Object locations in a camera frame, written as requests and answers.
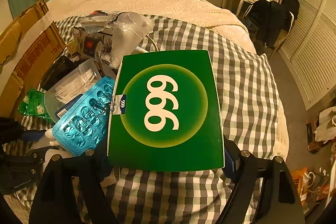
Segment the plastic food container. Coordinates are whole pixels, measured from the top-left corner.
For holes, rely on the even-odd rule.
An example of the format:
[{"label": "plastic food container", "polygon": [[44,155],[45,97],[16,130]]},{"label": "plastic food container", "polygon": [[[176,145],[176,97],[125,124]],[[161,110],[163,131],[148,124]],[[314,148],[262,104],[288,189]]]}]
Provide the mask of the plastic food container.
[{"label": "plastic food container", "polygon": [[59,80],[44,95],[44,106],[54,122],[101,79],[92,59],[86,60]]}]

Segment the green medicine box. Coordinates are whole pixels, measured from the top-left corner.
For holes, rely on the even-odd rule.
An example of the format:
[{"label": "green medicine box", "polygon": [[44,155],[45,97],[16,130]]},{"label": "green medicine box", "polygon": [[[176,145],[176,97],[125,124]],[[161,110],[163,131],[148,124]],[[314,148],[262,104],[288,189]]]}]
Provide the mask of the green medicine box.
[{"label": "green medicine box", "polygon": [[208,51],[124,56],[111,109],[112,165],[165,172],[224,167],[221,112]]}]

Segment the metal screw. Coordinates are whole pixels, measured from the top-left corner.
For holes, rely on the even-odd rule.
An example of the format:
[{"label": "metal screw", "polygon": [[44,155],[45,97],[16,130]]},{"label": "metal screw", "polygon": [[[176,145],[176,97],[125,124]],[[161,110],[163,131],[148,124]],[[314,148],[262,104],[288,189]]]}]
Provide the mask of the metal screw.
[{"label": "metal screw", "polygon": [[283,158],[281,158],[280,156],[275,156],[274,159],[278,163],[282,163],[284,161]]},{"label": "metal screw", "polygon": [[88,149],[85,151],[85,155],[92,156],[95,151],[93,149]]},{"label": "metal screw", "polygon": [[248,158],[248,157],[251,155],[251,153],[250,153],[249,151],[247,151],[247,150],[243,150],[243,151],[241,152],[241,155],[242,155],[243,157]]},{"label": "metal screw", "polygon": [[53,161],[58,161],[59,158],[60,158],[60,155],[59,155],[59,154],[55,154],[55,155],[53,155],[53,156],[51,157],[51,159],[52,159]]}]

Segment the gray and white checkered fabric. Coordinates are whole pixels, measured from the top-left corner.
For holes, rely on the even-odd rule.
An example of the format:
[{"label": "gray and white checkered fabric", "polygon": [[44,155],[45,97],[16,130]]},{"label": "gray and white checkered fabric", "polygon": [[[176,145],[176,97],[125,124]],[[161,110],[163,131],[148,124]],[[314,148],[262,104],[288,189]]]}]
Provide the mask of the gray and white checkered fabric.
[{"label": "gray and white checkered fabric", "polygon": [[[206,28],[161,16],[146,16],[155,21],[149,36],[161,51],[209,51],[225,136],[234,140],[241,150],[249,150],[261,158],[272,157],[279,96],[266,56],[245,52]],[[70,17],[56,22],[66,42],[73,39],[72,27],[79,18]],[[140,46],[154,51],[148,38]],[[51,126],[32,117],[25,117],[22,124],[35,129]],[[19,140],[6,144],[5,149],[8,153],[23,155],[30,146]],[[119,181],[104,187],[103,191],[121,223],[215,223],[233,187],[221,169],[165,173],[121,168],[120,172]],[[73,184],[81,217],[89,223],[78,179],[75,178]],[[18,191],[16,196],[30,209],[35,191],[36,185],[32,185]],[[245,223],[253,219],[259,193],[258,180]]]}]

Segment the blue blister pack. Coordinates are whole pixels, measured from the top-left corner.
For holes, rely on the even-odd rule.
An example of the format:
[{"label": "blue blister pack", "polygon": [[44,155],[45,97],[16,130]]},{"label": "blue blister pack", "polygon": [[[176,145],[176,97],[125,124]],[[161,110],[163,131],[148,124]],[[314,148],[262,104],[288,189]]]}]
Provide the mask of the blue blister pack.
[{"label": "blue blister pack", "polygon": [[53,127],[54,138],[74,156],[95,149],[105,137],[114,84],[108,76],[99,80]]}]

